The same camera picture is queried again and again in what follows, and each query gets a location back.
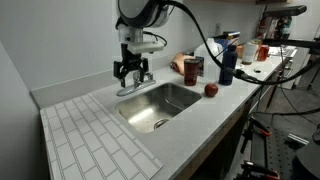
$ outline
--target black cable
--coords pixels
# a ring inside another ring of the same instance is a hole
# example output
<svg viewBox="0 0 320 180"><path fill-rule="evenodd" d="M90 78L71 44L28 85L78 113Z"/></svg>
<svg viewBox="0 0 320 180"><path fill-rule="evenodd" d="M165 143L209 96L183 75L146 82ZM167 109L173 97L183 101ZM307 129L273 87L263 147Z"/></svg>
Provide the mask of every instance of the black cable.
<svg viewBox="0 0 320 180"><path fill-rule="evenodd" d="M173 10L174 10L175 6L173 6L173 8L171 9L169 16L172 14Z"/></svg>
<svg viewBox="0 0 320 180"><path fill-rule="evenodd" d="M167 40L165 38L163 38L162 36L160 36L160 35L154 34L154 33L149 32L149 31L143 31L143 34L154 36L157 41L158 41L158 38L162 39L164 41L164 46L167 46L167 44L168 44Z"/></svg>
<svg viewBox="0 0 320 180"><path fill-rule="evenodd" d="M259 110L259 105L260 105L260 101L261 101L261 96L262 96L263 87L264 87L264 86L262 85L262 86L261 86L261 90L260 90L259 99L258 99L257 110Z"/></svg>
<svg viewBox="0 0 320 180"><path fill-rule="evenodd" d="M176 1L172 1L172 0L162 1L162 2L159 3L159 5L162 5L162 6L165 6L165 5L175 6L175 7L178 7L179 9L181 9L182 11L184 11L186 14L188 14L189 17L192 19L192 21L195 23L195 25L196 25L196 27L197 27L197 29L199 31L199 34L200 34L200 36L202 38L202 41L204 42L204 45L205 45L210 57L217 64L217 66L220 69L232 74L235 78L241 79L241 80L243 80L245 82L252 83L252 84L259 84L259 85L277 85L277 84L282 84L282 83L289 82L289 81L301 76L302 74L304 74L307 71L309 71L310 69L312 69L316 64L320 63L320 61L314 61L309 66L308 65L305 66L299 72L297 72L296 74L294 74L293 76L291 76L291 77L289 77L289 78L287 78L285 80L280 80L280 81L276 81L276 82L272 82L272 81L268 81L267 82L267 81L258 80L255 77L249 76L248 74L246 74L242 70L239 70L239 69L238 70L233 70L233 69L230 69L230 68L226 68L226 67L224 67L224 65L222 65L222 63L220 61L217 60L217 58L211 53L210 48L209 48L209 46L208 46L208 44L207 44L207 42L205 40L203 32L202 32L202 30L201 30L196 18L194 17L192 12L185 5L183 5L182 3L176 2Z"/></svg>
<svg viewBox="0 0 320 180"><path fill-rule="evenodd" d="M283 62L283 54L282 54L282 47L280 46L280 56L281 56L281 61L282 61L282 72L284 72L285 69L285 64ZM290 99L288 98L288 96L286 95L286 93L283 90L282 84L280 84L280 90L282 92L282 94L284 95L284 97L287 99L288 103L290 104L290 106L292 107L292 109L296 112L299 113L299 111L293 106L292 102L290 101ZM310 123L314 124L310 119L304 117L303 115L300 115L301 117L303 117L305 120L309 121Z"/></svg>
<svg viewBox="0 0 320 180"><path fill-rule="evenodd" d="M299 112L299 113L272 113L273 115L281 115L281 116L300 116L300 115L309 115L320 112L320 108L316 108L309 111Z"/></svg>

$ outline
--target blue bottle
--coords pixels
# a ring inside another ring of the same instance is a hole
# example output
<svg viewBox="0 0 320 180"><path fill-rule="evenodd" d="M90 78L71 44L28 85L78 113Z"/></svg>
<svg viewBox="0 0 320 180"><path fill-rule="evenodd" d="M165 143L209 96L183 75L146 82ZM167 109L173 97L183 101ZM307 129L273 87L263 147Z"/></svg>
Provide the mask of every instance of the blue bottle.
<svg viewBox="0 0 320 180"><path fill-rule="evenodd" d="M231 69L235 69L238 59L236 48L236 45L231 45L228 47L228 50L223 53L222 65ZM232 84L232 79L233 76L231 74L223 70L220 71L219 84L229 86Z"/></svg>

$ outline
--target kitchen counter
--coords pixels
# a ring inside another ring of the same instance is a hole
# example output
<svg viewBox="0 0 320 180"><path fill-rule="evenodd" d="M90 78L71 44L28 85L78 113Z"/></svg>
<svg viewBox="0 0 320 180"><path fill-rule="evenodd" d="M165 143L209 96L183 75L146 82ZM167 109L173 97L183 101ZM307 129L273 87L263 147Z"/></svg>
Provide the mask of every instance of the kitchen counter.
<svg viewBox="0 0 320 180"><path fill-rule="evenodd" d="M260 80L265 80L280 63L280 57L269 57L265 62L254 61L250 66L245 66L244 71ZM261 73L255 73L254 69L259 69ZM120 89L120 83L91 92L90 96L98 100L97 104L99 103L103 108L106 108L113 119L119 121L129 131L129 134L136 137L162 163L163 166L156 160L156 164L158 163L158 167L161 169L152 179L173 179L208 141L222 130L222 127L227 123L226 120L236 113L259 86L234 79L230 86L218 84L218 94L214 98L208 98L203 94L204 86L208 82L201 77L198 78L196 86L187 87L183 84L183 77L170 68L153 73L154 79L157 81L155 85L125 97L116 96ZM202 98L162 125L161 128L147 134L137 132L116 112L117 103L168 82L198 92Z"/></svg>

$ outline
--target sink drain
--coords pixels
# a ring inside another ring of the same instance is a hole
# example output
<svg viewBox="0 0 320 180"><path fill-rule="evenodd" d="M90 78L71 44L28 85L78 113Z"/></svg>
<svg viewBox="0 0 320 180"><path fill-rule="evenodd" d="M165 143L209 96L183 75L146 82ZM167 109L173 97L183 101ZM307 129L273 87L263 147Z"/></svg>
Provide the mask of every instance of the sink drain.
<svg viewBox="0 0 320 180"><path fill-rule="evenodd" d="M154 128L154 129L157 129L157 128L159 128L160 126L162 126L164 123L166 123L167 121L169 121L169 119L161 119L161 120L157 121L157 122L154 124L153 128Z"/></svg>

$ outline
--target red container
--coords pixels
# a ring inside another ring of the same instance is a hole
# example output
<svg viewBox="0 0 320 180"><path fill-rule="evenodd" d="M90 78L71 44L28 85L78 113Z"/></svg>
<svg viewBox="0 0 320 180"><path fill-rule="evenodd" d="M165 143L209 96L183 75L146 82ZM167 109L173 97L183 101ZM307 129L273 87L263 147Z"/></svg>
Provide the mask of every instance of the red container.
<svg viewBox="0 0 320 180"><path fill-rule="evenodd" d="M198 74L199 74L199 60L186 59L184 61L184 84L186 86L196 85Z"/></svg>
<svg viewBox="0 0 320 180"><path fill-rule="evenodd" d="M268 53L269 53L269 46L262 45L259 50L258 60L265 61L268 57Z"/></svg>

